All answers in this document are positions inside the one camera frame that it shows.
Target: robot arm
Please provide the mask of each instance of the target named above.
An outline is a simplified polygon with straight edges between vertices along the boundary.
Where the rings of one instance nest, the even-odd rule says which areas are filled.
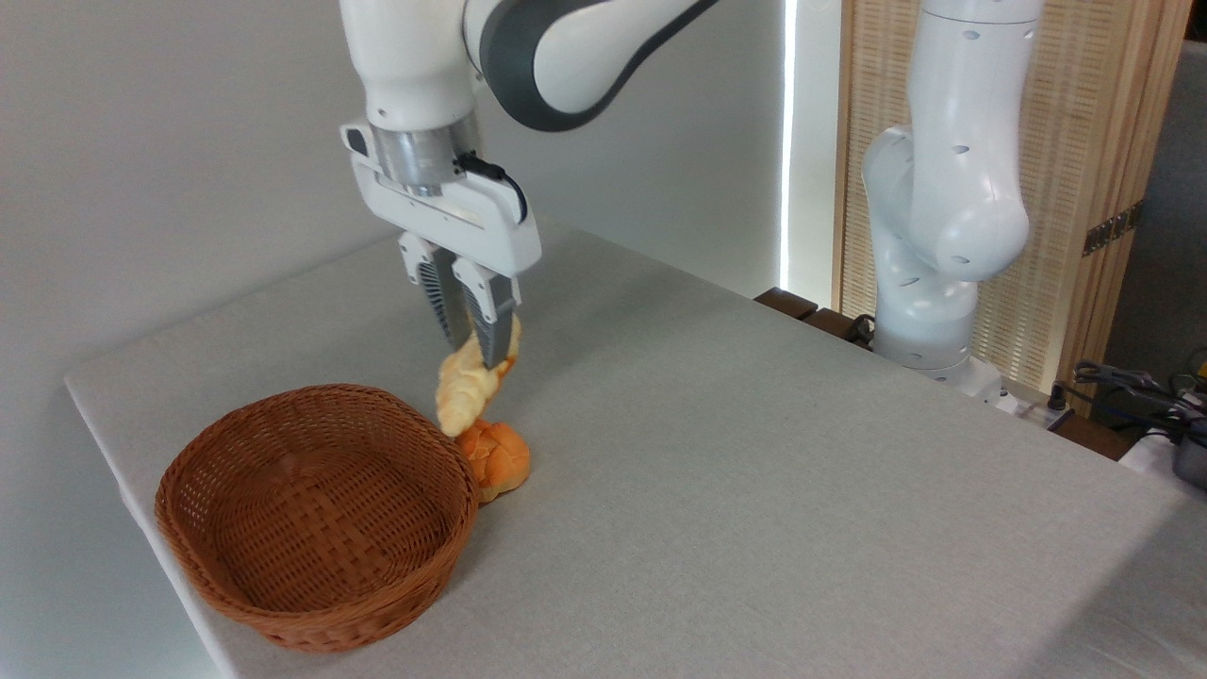
[[[717,0],[468,0],[466,42],[500,104],[542,131],[585,124]]]
[[[476,70],[538,130],[594,119],[663,42],[717,0],[340,0],[366,117],[344,144],[366,204],[404,230],[454,349],[506,356],[520,273],[541,256],[519,185],[479,158]]]
[[[909,76],[912,125],[881,134],[863,178],[876,261],[875,352],[996,404],[972,357],[978,281],[1027,241],[1019,111],[1043,0],[923,0]]]

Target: wooden panel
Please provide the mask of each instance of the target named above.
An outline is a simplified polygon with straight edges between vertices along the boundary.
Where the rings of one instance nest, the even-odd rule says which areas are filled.
[[[1167,0],[1135,6],[1118,94],[1118,124],[1109,131],[1121,142],[1113,166],[1103,172],[1097,188],[1107,216],[1139,200],[1148,185],[1190,4],[1190,0]],[[1092,286],[1084,289],[1085,295],[1092,295],[1094,304],[1088,310],[1089,317],[1077,318],[1084,333],[1069,335],[1060,377],[1068,379],[1079,361],[1101,362],[1106,357],[1133,239],[1135,234],[1129,233],[1096,257],[1101,270]]]

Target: brown woven basket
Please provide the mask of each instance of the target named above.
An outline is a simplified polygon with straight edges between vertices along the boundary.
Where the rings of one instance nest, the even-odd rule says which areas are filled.
[[[345,651],[413,622],[470,538],[456,445],[369,387],[307,387],[205,429],[164,473],[156,519],[185,574],[281,646]]]

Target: black cable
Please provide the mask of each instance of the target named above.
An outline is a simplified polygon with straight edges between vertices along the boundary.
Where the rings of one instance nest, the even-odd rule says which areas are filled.
[[[863,339],[868,345],[871,344],[873,333],[875,332],[874,326],[876,322],[876,316],[871,314],[859,314],[855,316],[855,322],[851,323],[851,332],[853,336],[847,336],[847,343],[853,343],[855,339]]]
[[[512,188],[515,189],[515,197],[520,201],[520,223],[524,223],[524,219],[527,218],[527,195],[524,194],[524,189],[520,188],[520,185],[515,183],[515,180],[512,178],[511,176],[508,176],[508,175],[505,174],[503,175],[503,181],[506,181],[507,183],[511,183]]]
[[[507,170],[503,169],[502,165],[488,163],[486,160],[479,158],[473,151],[457,156],[454,164],[467,172],[484,176],[494,181],[506,181],[511,185],[512,189],[515,191],[515,199],[520,203],[520,223],[524,223],[524,219],[527,218],[527,195],[524,194],[524,189],[520,188],[520,185],[507,175]]]
[[[1078,392],[1077,390],[1073,390],[1072,387],[1069,387],[1066,384],[1057,382],[1057,385],[1065,391],[1066,394],[1071,394],[1071,396],[1077,397],[1078,399],[1080,399],[1080,400],[1083,400],[1083,402],[1085,402],[1085,403],[1088,403],[1090,405],[1101,408],[1102,410],[1109,412],[1110,415],[1113,415],[1115,417],[1121,417],[1124,420],[1130,420],[1130,421],[1133,421],[1133,422],[1147,425],[1147,426],[1151,427],[1153,429],[1161,429],[1161,431],[1168,432],[1171,434],[1179,434],[1182,437],[1189,435],[1189,437],[1195,437],[1195,438],[1202,437],[1202,431],[1201,429],[1195,429],[1195,428],[1191,428],[1191,427],[1184,427],[1184,426],[1182,426],[1183,421],[1180,418],[1178,420],[1177,425],[1173,425],[1171,422],[1162,422],[1162,421],[1158,421],[1158,420],[1153,420],[1153,418],[1138,416],[1136,414],[1130,414],[1130,412],[1121,411],[1119,409],[1112,408],[1110,405],[1102,403],[1101,399],[1095,399],[1094,397],[1083,394],[1083,393]]]

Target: white wall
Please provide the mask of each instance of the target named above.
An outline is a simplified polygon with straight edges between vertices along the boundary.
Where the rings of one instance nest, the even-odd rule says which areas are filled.
[[[488,105],[489,148],[538,209],[757,293],[781,13],[721,2],[581,133]],[[0,4],[0,677],[214,674],[62,375],[390,233],[336,131],[360,98],[331,0]]]
[[[834,298],[834,185],[838,175],[842,0],[794,0],[795,105],[781,287],[823,306]]]

